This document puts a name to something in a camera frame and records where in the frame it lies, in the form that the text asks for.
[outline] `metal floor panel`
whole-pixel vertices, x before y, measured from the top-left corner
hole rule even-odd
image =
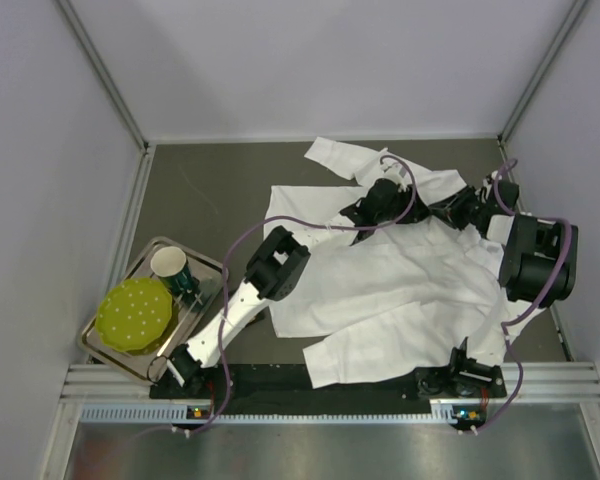
[[[432,170],[457,169],[474,185],[502,164],[495,139],[354,143],[376,150],[388,147]],[[153,237],[167,236],[221,259],[240,234],[264,218],[271,185],[351,184],[305,159],[309,146],[309,142],[158,146],[131,258]],[[261,236],[253,235],[233,256],[229,266],[232,288],[260,242]],[[210,312],[219,309],[217,299]],[[232,363],[304,363],[302,349],[319,340],[279,339],[267,318],[241,332],[227,348],[227,356]],[[549,312],[525,328],[514,348],[525,362],[565,359]]]
[[[516,406],[496,428],[223,425],[187,440],[143,425],[81,424],[67,480],[600,479],[577,406]],[[103,455],[114,452],[106,462]]]

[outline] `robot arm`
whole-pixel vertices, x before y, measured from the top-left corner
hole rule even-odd
[[[354,226],[342,215],[336,216],[329,224],[333,227]],[[258,312],[291,293],[311,253],[349,246],[357,234],[356,231],[309,229],[291,234],[283,227],[275,228],[247,264],[245,278],[229,300],[222,345],[228,345]],[[283,263],[279,260],[282,255],[286,256]],[[189,355],[200,362],[202,368],[214,366],[220,358],[218,329],[222,316],[221,310],[186,343]],[[171,366],[169,369],[174,376],[177,375]]]

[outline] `silver tray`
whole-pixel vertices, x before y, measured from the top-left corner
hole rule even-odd
[[[156,381],[162,376],[167,368],[166,361],[156,362],[155,360],[161,356],[168,357],[175,347],[189,338],[204,313],[209,309],[213,299],[222,290],[222,264],[220,262],[194,252],[190,248],[166,237],[157,237],[151,240],[149,245],[131,264],[125,273],[124,279],[155,277],[150,267],[151,258],[157,250],[172,245],[180,247],[187,254],[191,273],[200,281],[200,291],[193,301],[185,302],[181,296],[174,297],[173,300],[177,307],[174,308],[174,311],[177,312],[178,316],[177,320],[174,320],[177,323],[171,334],[164,339],[156,350],[145,355],[131,355],[107,347],[102,343],[98,332],[95,330],[95,316],[78,337],[80,348],[142,385],[151,385],[152,380]]]

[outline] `dark gray surface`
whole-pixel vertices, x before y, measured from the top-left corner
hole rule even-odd
[[[482,178],[502,163],[493,139],[352,143],[376,150],[388,147],[392,153],[432,170],[457,169],[473,185],[480,185]],[[264,218],[271,185],[351,184],[305,159],[310,145],[297,142],[158,146],[131,258],[151,238],[163,235],[221,261],[231,243]],[[261,241],[260,233],[252,235],[232,258],[231,288],[240,281],[247,261]],[[219,308],[217,301],[210,313]],[[240,333],[229,345],[227,355],[233,363],[304,363],[302,349],[318,340],[276,338],[267,316]],[[534,319],[514,346],[519,358],[526,362],[565,359],[548,312]]]
[[[512,407],[478,437],[460,437],[446,425],[225,425],[190,440],[152,432],[99,463],[145,428],[81,424],[67,477],[600,479],[577,406]]]

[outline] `white wall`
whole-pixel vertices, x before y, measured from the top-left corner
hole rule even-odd
[[[154,141],[503,128],[572,0],[73,0]]]
[[[595,0],[510,145],[534,211],[580,226],[578,278],[558,305],[579,358],[600,370],[600,0]]]
[[[49,0],[0,0],[0,479],[34,478],[137,151]]]

